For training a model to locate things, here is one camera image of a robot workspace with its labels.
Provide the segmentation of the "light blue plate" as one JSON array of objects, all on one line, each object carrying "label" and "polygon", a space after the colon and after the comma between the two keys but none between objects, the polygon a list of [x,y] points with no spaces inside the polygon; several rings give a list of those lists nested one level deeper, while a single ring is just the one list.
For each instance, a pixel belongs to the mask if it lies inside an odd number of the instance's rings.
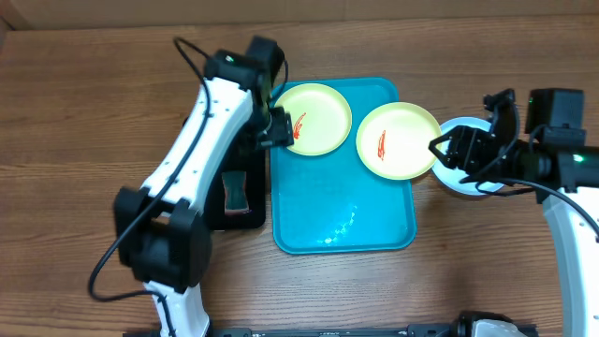
[{"label": "light blue plate", "polygon": [[[488,132],[491,124],[483,119],[475,118],[475,117],[457,117],[451,120],[444,122],[441,127],[442,135],[450,132],[456,127],[459,126],[468,126],[471,128],[479,129],[481,132]],[[468,153],[469,147],[471,145],[471,137],[467,137],[461,139],[460,147],[458,150],[462,150],[464,159]],[[466,178],[468,176],[467,172],[464,171],[459,166],[455,168],[444,167],[437,159],[432,166],[432,171],[436,178],[444,184],[447,188],[453,190],[454,192],[472,196],[472,197],[483,197],[486,194],[478,191],[475,187],[476,183],[460,183],[460,180]],[[504,187],[502,183],[490,183],[484,182],[480,184],[482,190],[488,192],[498,192],[500,189]]]}]

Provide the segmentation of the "yellow-green plate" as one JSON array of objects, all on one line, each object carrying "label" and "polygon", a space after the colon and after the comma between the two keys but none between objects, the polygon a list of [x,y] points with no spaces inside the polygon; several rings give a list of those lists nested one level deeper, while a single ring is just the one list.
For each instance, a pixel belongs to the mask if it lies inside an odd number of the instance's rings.
[{"label": "yellow-green plate", "polygon": [[286,90],[276,101],[291,116],[295,154],[317,156],[338,148],[349,135],[352,111],[344,96],[330,86],[303,83]]},{"label": "yellow-green plate", "polygon": [[427,110],[393,102],[372,110],[362,120],[356,148],[361,162],[376,175],[411,180],[433,166],[436,157],[429,145],[440,136],[440,125]]}]

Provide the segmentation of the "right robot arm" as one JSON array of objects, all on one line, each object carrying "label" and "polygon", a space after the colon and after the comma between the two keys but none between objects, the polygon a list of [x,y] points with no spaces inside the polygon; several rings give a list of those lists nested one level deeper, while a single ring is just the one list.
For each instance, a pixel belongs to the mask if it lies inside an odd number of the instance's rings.
[{"label": "right robot arm", "polygon": [[483,131],[456,126],[429,143],[466,182],[521,184],[535,191],[556,251],[565,336],[598,333],[598,150],[575,131],[550,139],[537,127],[530,140],[513,127]]}]

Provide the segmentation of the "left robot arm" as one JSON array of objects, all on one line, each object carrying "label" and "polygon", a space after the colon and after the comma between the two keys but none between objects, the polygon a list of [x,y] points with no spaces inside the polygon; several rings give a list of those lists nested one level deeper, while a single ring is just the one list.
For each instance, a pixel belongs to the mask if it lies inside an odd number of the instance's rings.
[{"label": "left robot arm", "polygon": [[265,152],[292,144],[290,116],[271,104],[287,70],[276,45],[218,51],[198,71],[196,104],[157,169],[113,203],[110,251],[153,298],[162,336],[205,336],[200,280],[218,228],[265,220]]}]

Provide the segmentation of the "black rectangular tray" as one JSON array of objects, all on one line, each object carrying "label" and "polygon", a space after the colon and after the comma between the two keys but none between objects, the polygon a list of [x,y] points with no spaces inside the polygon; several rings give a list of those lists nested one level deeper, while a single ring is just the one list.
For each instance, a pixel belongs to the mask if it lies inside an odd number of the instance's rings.
[{"label": "black rectangular tray", "polygon": [[[224,213],[225,192],[222,173],[240,170],[246,172],[246,196],[249,212],[235,215]],[[266,221],[266,153],[240,143],[229,146],[217,170],[205,202],[205,222],[210,230],[256,229]]]}]

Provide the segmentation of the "teal plastic serving tray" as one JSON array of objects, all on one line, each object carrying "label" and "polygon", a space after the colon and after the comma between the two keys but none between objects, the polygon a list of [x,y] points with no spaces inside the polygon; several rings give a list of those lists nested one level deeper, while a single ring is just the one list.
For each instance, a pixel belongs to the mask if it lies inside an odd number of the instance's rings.
[{"label": "teal plastic serving tray", "polygon": [[335,151],[270,151],[273,239],[288,254],[397,250],[417,232],[412,185],[364,166],[357,129]]}]

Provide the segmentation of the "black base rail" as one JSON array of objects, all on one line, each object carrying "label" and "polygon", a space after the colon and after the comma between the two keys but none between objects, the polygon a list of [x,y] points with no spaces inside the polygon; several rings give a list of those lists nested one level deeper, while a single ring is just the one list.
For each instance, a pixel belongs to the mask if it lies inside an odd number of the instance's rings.
[{"label": "black base rail", "polygon": [[504,315],[483,312],[462,312],[451,323],[410,324],[403,328],[347,329],[347,330],[250,330],[249,328],[217,329],[209,325],[208,337],[450,337],[473,336],[475,318],[501,318],[502,323],[511,323]]}]

